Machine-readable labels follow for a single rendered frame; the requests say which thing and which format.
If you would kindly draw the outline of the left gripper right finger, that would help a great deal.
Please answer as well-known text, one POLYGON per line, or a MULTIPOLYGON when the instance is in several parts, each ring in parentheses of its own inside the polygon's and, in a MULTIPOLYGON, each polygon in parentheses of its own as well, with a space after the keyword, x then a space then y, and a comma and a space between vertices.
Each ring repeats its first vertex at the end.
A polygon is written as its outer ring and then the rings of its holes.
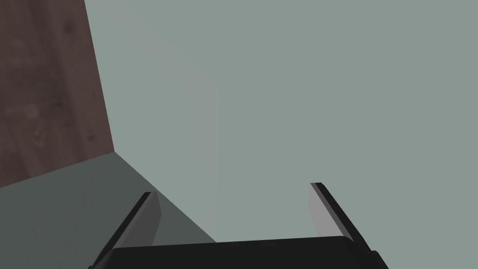
POLYGON ((318 236, 344 236, 365 251, 371 251, 351 219, 321 182, 309 186, 308 209, 318 236))

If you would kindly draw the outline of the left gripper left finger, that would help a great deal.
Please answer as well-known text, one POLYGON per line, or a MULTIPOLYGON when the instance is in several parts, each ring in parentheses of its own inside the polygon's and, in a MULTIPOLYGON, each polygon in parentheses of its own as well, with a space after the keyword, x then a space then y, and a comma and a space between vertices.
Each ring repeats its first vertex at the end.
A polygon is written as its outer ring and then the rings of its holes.
POLYGON ((157 192, 145 192, 123 219, 98 258, 114 248, 152 246, 162 211, 157 192))

